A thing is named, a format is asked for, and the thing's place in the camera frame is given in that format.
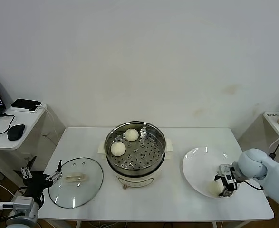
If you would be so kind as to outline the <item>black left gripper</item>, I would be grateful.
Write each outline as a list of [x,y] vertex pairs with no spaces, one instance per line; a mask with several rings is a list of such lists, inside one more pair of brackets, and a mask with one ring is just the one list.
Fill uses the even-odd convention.
[[27,187],[24,196],[26,197],[41,197],[43,190],[53,185],[53,182],[58,181],[62,177],[62,160],[60,160],[56,171],[50,176],[43,173],[31,174],[36,156],[28,161],[25,167],[21,168],[23,183]]

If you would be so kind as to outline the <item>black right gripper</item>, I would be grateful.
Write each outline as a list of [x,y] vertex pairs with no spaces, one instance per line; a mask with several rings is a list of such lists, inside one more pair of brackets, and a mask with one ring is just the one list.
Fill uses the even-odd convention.
[[222,180],[224,186],[224,189],[219,194],[219,197],[230,197],[233,194],[233,191],[237,190],[238,188],[236,180],[233,178],[232,175],[225,175],[223,177],[216,175],[214,181],[217,181],[219,179]]

